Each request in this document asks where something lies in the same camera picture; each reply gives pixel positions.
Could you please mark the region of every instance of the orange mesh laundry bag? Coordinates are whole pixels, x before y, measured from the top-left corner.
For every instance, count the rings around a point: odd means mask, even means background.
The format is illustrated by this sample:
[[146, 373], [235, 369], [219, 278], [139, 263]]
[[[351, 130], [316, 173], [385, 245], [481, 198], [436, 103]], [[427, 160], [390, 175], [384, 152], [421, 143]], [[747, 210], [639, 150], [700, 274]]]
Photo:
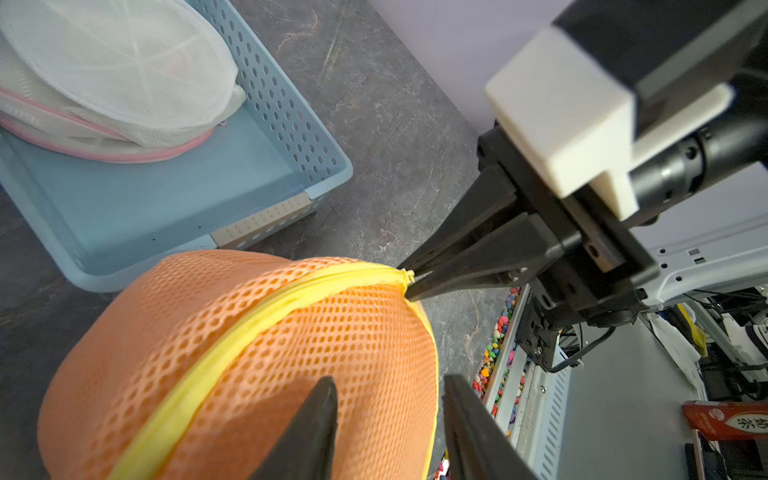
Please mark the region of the orange mesh laundry bag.
[[323, 376], [333, 478], [427, 476], [438, 405], [412, 274], [345, 258], [211, 250], [163, 260], [57, 371], [38, 439], [53, 480], [248, 478]]

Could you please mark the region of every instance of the gray marble countertop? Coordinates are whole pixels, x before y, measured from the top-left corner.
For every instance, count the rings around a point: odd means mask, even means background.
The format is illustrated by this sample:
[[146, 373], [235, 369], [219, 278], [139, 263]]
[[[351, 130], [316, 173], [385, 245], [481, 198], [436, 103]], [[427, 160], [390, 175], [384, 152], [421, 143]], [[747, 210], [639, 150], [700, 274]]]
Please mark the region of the gray marble countertop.
[[[355, 169], [317, 214], [252, 250], [397, 265], [477, 176], [477, 134], [364, 0], [233, 3]], [[46, 478], [35, 437], [42, 396], [112, 296], [64, 280], [5, 194], [0, 291], [0, 478]], [[504, 298], [468, 290], [424, 302], [441, 374], [474, 376]], [[444, 449], [440, 413], [433, 465]]]

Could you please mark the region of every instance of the yellow zipper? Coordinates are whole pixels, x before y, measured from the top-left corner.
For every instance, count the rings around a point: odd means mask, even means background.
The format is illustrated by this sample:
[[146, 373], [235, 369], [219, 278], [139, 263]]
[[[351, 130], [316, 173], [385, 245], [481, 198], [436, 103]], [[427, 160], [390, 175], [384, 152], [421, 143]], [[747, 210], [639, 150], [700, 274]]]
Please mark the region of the yellow zipper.
[[[195, 412], [208, 397], [227, 367], [257, 336], [294, 310], [305, 308], [355, 286], [397, 285], [405, 292], [412, 282], [412, 271], [397, 270], [375, 263], [342, 263], [308, 273], [263, 298], [224, 333], [168, 393], [112, 469], [109, 480], [153, 478], [184, 436]], [[408, 300], [405, 302], [420, 318], [434, 344], [432, 327], [424, 310], [418, 303], [411, 303]], [[439, 376], [436, 376], [435, 384], [438, 381]], [[431, 452], [430, 446], [425, 475], [429, 469]]]

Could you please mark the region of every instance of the light blue plastic basket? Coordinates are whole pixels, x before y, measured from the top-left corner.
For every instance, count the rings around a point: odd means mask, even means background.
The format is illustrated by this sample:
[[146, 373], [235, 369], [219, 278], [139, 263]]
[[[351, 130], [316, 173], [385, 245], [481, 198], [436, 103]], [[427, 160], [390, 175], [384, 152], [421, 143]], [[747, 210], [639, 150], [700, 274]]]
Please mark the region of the light blue plastic basket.
[[349, 158], [228, 0], [187, 2], [229, 45], [248, 96], [200, 147], [156, 164], [103, 164], [0, 128], [0, 184], [84, 290], [122, 290], [171, 253], [247, 248], [352, 176]]

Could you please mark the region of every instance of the pink zipper trim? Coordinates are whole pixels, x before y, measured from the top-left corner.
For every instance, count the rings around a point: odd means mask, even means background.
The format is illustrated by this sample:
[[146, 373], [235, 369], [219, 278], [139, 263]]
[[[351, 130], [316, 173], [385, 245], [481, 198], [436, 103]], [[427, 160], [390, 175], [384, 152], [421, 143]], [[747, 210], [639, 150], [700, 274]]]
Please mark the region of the pink zipper trim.
[[94, 160], [106, 162], [109, 164], [148, 164], [151, 162], [170, 160], [173, 157], [192, 150], [195, 147], [199, 147], [203, 142], [213, 134], [214, 130], [211, 128], [199, 137], [196, 137], [186, 144], [179, 145], [178, 147], [163, 148], [159, 151], [145, 154], [119, 154], [119, 155], [96, 155], [91, 152], [80, 151], [75, 148], [62, 147], [61, 145], [53, 144], [47, 140], [38, 138], [29, 132], [19, 128], [12, 121], [8, 120], [6, 115], [0, 115], [0, 127], [5, 128], [22, 140], [25, 140], [31, 144], [43, 147], [46, 150], [54, 151], [59, 154], [70, 155], [71, 157], [84, 158], [85, 160]]
[[100, 131], [102, 134], [115, 135], [117, 137], [120, 137], [120, 138], [123, 138], [123, 139], [127, 140], [127, 138], [125, 138], [123, 135], [119, 134], [116, 131], [112, 131], [109, 128], [103, 127], [101, 125], [92, 124], [91, 122], [85, 121], [85, 120], [83, 120], [82, 118], [79, 118], [79, 117], [75, 117], [72, 114], [66, 114], [64, 112], [60, 112], [58, 110], [50, 108], [47, 105], [43, 105], [43, 104], [38, 103], [38, 102], [36, 102], [34, 100], [30, 100], [30, 99], [28, 99], [28, 98], [26, 98], [24, 96], [21, 96], [20, 94], [15, 93], [14, 91], [10, 91], [7, 88], [2, 87], [1, 85], [0, 85], [0, 94], [4, 95], [6, 97], [10, 97], [10, 98], [13, 98], [15, 100], [18, 100], [21, 103], [30, 104], [30, 105], [32, 105], [34, 107], [40, 108], [41, 110], [45, 110], [49, 114], [56, 115], [57, 117], [66, 118], [67, 120], [73, 121], [76, 124], [80, 124], [80, 125], [83, 125], [85, 127], [92, 128], [92, 129], [94, 129], [96, 131]]

